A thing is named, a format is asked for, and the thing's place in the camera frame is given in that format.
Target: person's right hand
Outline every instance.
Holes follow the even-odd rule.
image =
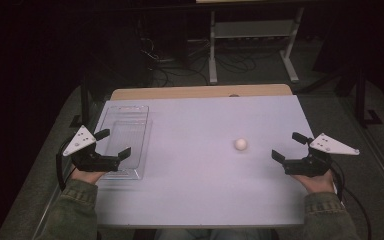
[[[291,175],[298,180],[308,193],[332,192],[335,193],[333,187],[332,172],[329,170],[323,176],[307,177],[303,175]]]

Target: hand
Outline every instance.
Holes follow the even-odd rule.
[[[75,169],[71,174],[72,179],[80,180],[90,184],[96,184],[96,182],[105,174],[106,172],[84,172],[79,169]]]
[[[307,177],[303,175],[291,175],[298,180],[306,189],[308,193],[318,192],[332,192],[335,193],[333,187],[333,176],[329,170],[323,176]]]

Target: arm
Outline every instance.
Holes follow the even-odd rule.
[[[330,170],[324,176],[293,176],[307,189],[304,239],[360,239],[333,188]]]
[[[98,231],[95,213],[98,187],[95,183],[103,174],[76,169],[52,207],[45,230],[38,239],[95,240]]]

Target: person's left hand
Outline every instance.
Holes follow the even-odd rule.
[[[84,172],[79,169],[75,169],[71,174],[72,179],[80,180],[90,184],[96,184],[96,182],[105,174],[106,172]]]

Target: jacket cuff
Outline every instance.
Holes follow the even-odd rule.
[[[335,193],[311,193],[305,197],[305,213],[323,213],[345,211]]]
[[[68,181],[62,197],[68,197],[87,205],[95,205],[98,186],[76,179]]]

